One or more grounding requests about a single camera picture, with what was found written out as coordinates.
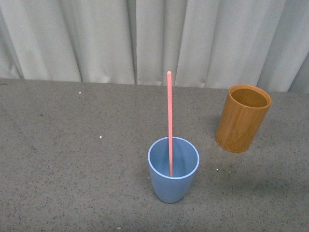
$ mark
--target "cup rim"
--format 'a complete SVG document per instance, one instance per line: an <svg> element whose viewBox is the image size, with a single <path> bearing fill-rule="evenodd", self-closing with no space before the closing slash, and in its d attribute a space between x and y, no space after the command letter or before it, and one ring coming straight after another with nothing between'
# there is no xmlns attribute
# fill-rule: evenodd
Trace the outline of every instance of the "cup rim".
<svg viewBox="0 0 309 232"><path fill-rule="evenodd" d="M266 102L267 102L267 105L265 106L262 106L262 107L253 107L253 106L248 106L248 105L244 105L240 102L238 102L237 100L235 100L233 97L232 97L232 93L234 93L236 90L239 90L239 89L250 89L250 90L253 90L259 94L261 94L265 99L266 99ZM264 109L264 108L268 108L271 104L272 104L272 99L271 99L271 96L264 90L260 89L259 87L256 87L256 86L251 86L251 85L247 85L247 84L240 84L240 85L234 85L232 86L229 90L228 90L228 95L230 97L230 99L232 99L232 101L236 102L237 104L240 104L244 107L247 107L247 108L252 108L252 109Z"/></svg>
<svg viewBox="0 0 309 232"><path fill-rule="evenodd" d="M195 153L196 153L196 155L197 155L197 164L196 164L195 168L194 168L190 173L188 173L187 175L184 175L184 176L180 176L180 177L170 177L170 176L163 175L163 174L161 174L160 172L158 172L158 171L154 168L154 166L151 164L151 161L150 161L150 151L152 150L152 148L154 147L154 145L156 145L157 143L159 143L161 140L164 140L164 139L168 139L168 137L164 137L164 138L161 138L161 139L155 141L155 142L151 145L151 147L149 148L149 151L148 151L148 163L149 163L149 165L151 166L152 170L154 170L154 172L157 173L158 175L160 175L160 176L162 176L162 177L164 177L164 178L166 178L166 179L171 179L171 180L180 180L180 179L185 179L185 178L187 178L188 176L191 176L191 175L197 170L197 168L198 168L198 165L199 165L199 154L198 154L197 149L195 148L195 146L194 146L192 143L190 143L188 140L185 140L185 139L180 138L180 137L173 137L173 139L179 139L179 140L185 141L186 143L188 143L188 144L195 150Z"/></svg>

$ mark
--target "cylindrical container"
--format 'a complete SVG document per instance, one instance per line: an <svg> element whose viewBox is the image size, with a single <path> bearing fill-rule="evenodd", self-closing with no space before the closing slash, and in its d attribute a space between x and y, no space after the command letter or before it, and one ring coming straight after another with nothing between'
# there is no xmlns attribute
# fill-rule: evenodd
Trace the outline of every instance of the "cylindrical container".
<svg viewBox="0 0 309 232"><path fill-rule="evenodd" d="M258 87L232 86L225 101L216 141L223 149L246 151L271 105L271 97Z"/></svg>
<svg viewBox="0 0 309 232"><path fill-rule="evenodd" d="M173 177L169 176L169 139L157 140L148 151L151 182L156 195L175 203L189 190L199 165L196 148L187 140L173 137Z"/></svg>

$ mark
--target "brown cup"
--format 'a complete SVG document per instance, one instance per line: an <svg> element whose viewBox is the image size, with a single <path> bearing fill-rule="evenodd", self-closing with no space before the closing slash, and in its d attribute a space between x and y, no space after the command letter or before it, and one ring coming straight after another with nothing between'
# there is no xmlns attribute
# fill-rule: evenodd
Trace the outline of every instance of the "brown cup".
<svg viewBox="0 0 309 232"><path fill-rule="evenodd" d="M234 153L248 150L270 105L271 97L260 88L232 86L216 134L219 146Z"/></svg>

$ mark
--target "curtain fold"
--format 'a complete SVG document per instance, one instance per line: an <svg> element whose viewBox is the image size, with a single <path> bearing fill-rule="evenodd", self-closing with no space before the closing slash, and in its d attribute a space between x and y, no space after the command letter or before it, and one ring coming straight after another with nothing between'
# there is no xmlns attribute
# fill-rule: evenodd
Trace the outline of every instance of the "curtain fold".
<svg viewBox="0 0 309 232"><path fill-rule="evenodd" d="M0 77L309 93L309 0L0 0Z"/></svg>

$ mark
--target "container opening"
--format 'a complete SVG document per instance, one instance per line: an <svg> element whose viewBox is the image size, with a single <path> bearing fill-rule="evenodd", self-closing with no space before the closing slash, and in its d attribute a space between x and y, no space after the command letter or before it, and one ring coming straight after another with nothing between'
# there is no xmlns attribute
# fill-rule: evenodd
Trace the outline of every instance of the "container opening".
<svg viewBox="0 0 309 232"><path fill-rule="evenodd" d="M267 99L262 94L252 89L248 88L237 89L233 93L231 93L231 96L240 104L249 107L259 108L267 106Z"/></svg>

